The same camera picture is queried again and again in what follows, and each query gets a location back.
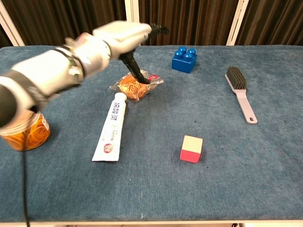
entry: white toothpaste tube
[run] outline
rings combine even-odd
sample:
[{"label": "white toothpaste tube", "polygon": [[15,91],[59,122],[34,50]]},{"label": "white toothpaste tube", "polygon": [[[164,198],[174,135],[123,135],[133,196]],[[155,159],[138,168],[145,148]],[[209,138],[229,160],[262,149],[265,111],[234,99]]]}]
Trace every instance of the white toothpaste tube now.
[{"label": "white toothpaste tube", "polygon": [[115,94],[92,161],[118,161],[126,99],[124,93]]}]

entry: blue lego block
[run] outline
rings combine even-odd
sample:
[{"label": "blue lego block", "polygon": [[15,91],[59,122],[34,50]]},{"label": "blue lego block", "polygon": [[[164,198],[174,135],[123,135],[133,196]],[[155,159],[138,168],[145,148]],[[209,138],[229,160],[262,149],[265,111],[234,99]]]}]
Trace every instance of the blue lego block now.
[{"label": "blue lego block", "polygon": [[171,68],[181,72],[190,73],[193,70],[197,61],[197,54],[195,49],[189,49],[186,52],[186,47],[181,46],[175,52],[172,58]]}]

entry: black cable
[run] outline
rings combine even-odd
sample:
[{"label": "black cable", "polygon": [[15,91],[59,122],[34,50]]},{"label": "black cable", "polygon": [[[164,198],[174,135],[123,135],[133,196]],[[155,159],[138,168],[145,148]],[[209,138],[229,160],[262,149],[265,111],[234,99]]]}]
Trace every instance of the black cable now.
[{"label": "black cable", "polygon": [[23,213],[25,222],[27,224],[27,227],[30,227],[29,223],[29,217],[28,217],[28,211],[27,211],[27,159],[26,159],[26,149],[27,149],[27,135],[28,130],[30,129],[30,124],[32,122],[34,113],[30,116],[28,126],[26,127],[26,130],[24,132],[24,139],[23,139],[23,147],[22,147],[22,172],[23,172],[23,178],[22,178],[22,196],[23,196]]}]

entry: blue carpet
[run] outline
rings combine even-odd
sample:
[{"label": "blue carpet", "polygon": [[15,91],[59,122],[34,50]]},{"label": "blue carpet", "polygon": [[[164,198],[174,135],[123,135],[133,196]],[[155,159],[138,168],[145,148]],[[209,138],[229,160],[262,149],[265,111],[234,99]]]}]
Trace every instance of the blue carpet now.
[{"label": "blue carpet", "polygon": [[[0,49],[0,74],[51,48]],[[108,87],[127,73],[122,62],[43,110],[52,134],[27,153],[31,220],[303,219],[303,47],[197,46],[190,74],[171,69],[177,48],[135,52],[165,82],[128,102],[115,164],[91,159],[114,98]],[[247,79],[256,125],[224,78],[229,66]],[[198,164],[179,160],[184,135],[204,139]],[[0,222],[24,220],[21,173],[21,154],[0,140]]]}]

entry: wooden block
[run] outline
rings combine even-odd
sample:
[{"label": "wooden block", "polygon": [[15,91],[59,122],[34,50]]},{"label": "wooden block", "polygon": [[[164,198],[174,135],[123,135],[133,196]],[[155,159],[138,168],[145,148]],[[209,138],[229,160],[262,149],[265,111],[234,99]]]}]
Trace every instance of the wooden block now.
[{"label": "wooden block", "polygon": [[184,136],[180,159],[197,163],[201,156],[202,143],[203,139],[201,138]]}]

